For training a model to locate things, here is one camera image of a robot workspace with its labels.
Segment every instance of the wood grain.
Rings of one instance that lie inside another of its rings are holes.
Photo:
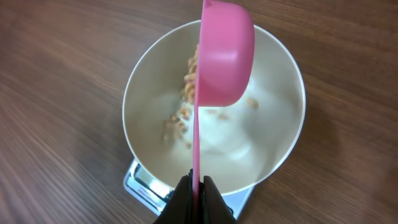
[[[398,223],[398,2],[236,0],[295,57],[297,146],[241,223]],[[123,91],[200,0],[0,0],[0,223],[152,223],[122,187]]]

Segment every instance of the silver scale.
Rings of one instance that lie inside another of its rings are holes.
[[[152,178],[134,159],[123,180],[124,188],[156,215],[160,215],[173,194],[173,190],[157,179]],[[254,187],[236,194],[224,196],[235,219],[243,211]]]

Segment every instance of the bowl rim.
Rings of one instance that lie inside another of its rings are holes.
[[[158,42],[160,42],[162,39],[166,38],[168,35],[170,35],[171,33],[175,32],[175,31],[177,31],[177,30],[179,30],[179,29],[183,29],[183,28],[186,27],[186,26],[190,26],[190,25],[192,25],[192,24],[196,24],[196,23],[200,23],[200,22],[201,22],[201,20],[196,20],[196,21],[192,21],[192,22],[186,23],[186,24],[184,24],[184,25],[182,25],[182,26],[179,26],[179,27],[177,27],[177,28],[175,28],[175,29],[172,29],[172,30],[169,31],[168,33],[164,34],[161,38],[159,38],[158,40],[156,40],[156,42],[154,42],[154,43],[145,51],[145,53],[141,56],[141,58],[138,60],[138,62],[137,62],[136,65],[134,66],[134,68],[133,68],[133,70],[132,70],[132,72],[131,72],[131,74],[130,74],[129,80],[127,81],[127,85],[126,85],[126,88],[125,88],[125,91],[124,91],[124,95],[123,95],[123,105],[122,105],[122,122],[123,122],[124,136],[125,136],[125,138],[126,138],[127,144],[128,144],[128,146],[129,146],[130,151],[132,152],[134,158],[135,158],[135,159],[137,160],[137,162],[141,165],[141,167],[143,167],[143,168],[145,169],[145,171],[146,171],[152,178],[157,179],[157,180],[159,180],[159,181],[161,181],[161,180],[158,179],[155,175],[153,175],[153,174],[140,162],[139,158],[136,156],[136,153],[134,152],[134,150],[133,150],[133,148],[132,148],[132,146],[131,146],[130,140],[129,140],[128,135],[127,135],[127,130],[126,130],[126,119],[125,119],[125,116],[126,116],[126,114],[125,114],[126,93],[127,93],[127,91],[129,90],[129,86],[130,86],[130,82],[131,82],[132,76],[133,76],[134,72],[136,71],[136,68],[137,68],[138,65],[140,64],[141,60],[146,56],[146,54],[147,54]],[[269,37],[271,37],[274,41],[276,41],[276,42],[284,49],[284,51],[287,53],[287,55],[290,57],[291,61],[293,62],[293,65],[294,65],[294,67],[295,67],[295,69],[296,69],[296,72],[297,72],[298,77],[299,77],[299,80],[300,80],[301,94],[302,94],[302,111],[301,111],[301,112],[302,112],[302,115],[301,115],[301,119],[300,119],[300,125],[299,125],[299,127],[298,127],[298,130],[297,130],[297,132],[296,132],[296,135],[295,135],[295,137],[294,137],[292,143],[290,144],[289,149],[286,151],[286,153],[285,153],[285,155],[283,156],[283,158],[281,158],[280,161],[274,166],[274,168],[273,168],[267,175],[265,175],[264,177],[262,177],[261,179],[255,181],[255,182],[253,182],[253,183],[251,183],[251,184],[249,184],[249,185],[247,185],[247,186],[245,186],[245,187],[242,187],[242,188],[240,188],[240,189],[238,189],[238,190],[233,190],[233,191],[230,191],[230,192],[223,193],[223,194],[221,194],[222,196],[227,196],[227,195],[235,194],[235,193],[241,192],[241,191],[243,191],[243,190],[249,189],[249,188],[251,188],[251,187],[257,185],[258,183],[262,182],[263,180],[267,179],[271,174],[273,174],[273,173],[275,172],[275,170],[277,170],[277,169],[282,165],[282,163],[285,162],[286,158],[287,158],[287,157],[290,155],[290,153],[292,152],[294,146],[295,146],[296,143],[297,143],[297,140],[299,139],[301,130],[302,130],[302,128],[303,128],[304,119],[305,119],[305,110],[306,110],[306,102],[307,102],[307,101],[306,101],[306,97],[305,97],[305,86],[304,86],[304,82],[303,82],[303,78],[302,78],[302,74],[301,74],[301,72],[300,72],[299,66],[297,65],[296,61],[294,60],[292,54],[289,52],[289,50],[287,50],[287,48],[285,47],[285,45],[284,45],[280,40],[278,40],[278,39],[277,39],[275,36],[273,36],[270,32],[266,31],[265,29],[263,29],[263,28],[261,28],[261,27],[259,27],[259,26],[257,26],[257,25],[254,25],[254,29],[255,29],[255,30],[259,30],[259,31],[265,33],[266,35],[268,35]],[[170,189],[175,189],[175,187],[172,187],[172,186],[170,186],[169,184],[164,183],[163,181],[161,181],[161,182],[162,182],[164,185],[168,186]]]

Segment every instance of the bowl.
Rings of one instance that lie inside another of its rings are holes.
[[[290,154],[304,121],[305,89],[293,56],[269,32],[258,26],[254,30],[253,67],[242,98],[225,108],[199,110],[201,179],[210,176],[221,195],[270,176]],[[164,120],[181,103],[187,60],[199,35],[200,21],[194,21],[161,37],[137,62],[124,93],[127,143],[141,166],[171,189],[192,168],[192,149],[178,139],[163,139]],[[257,101],[258,108],[248,101]],[[187,141],[193,137],[192,120]]]

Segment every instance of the pink scoop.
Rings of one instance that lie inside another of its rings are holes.
[[[254,57],[254,25],[241,6],[204,0],[201,14],[195,117],[193,123],[193,206],[200,182],[199,106],[229,106],[242,97]]]

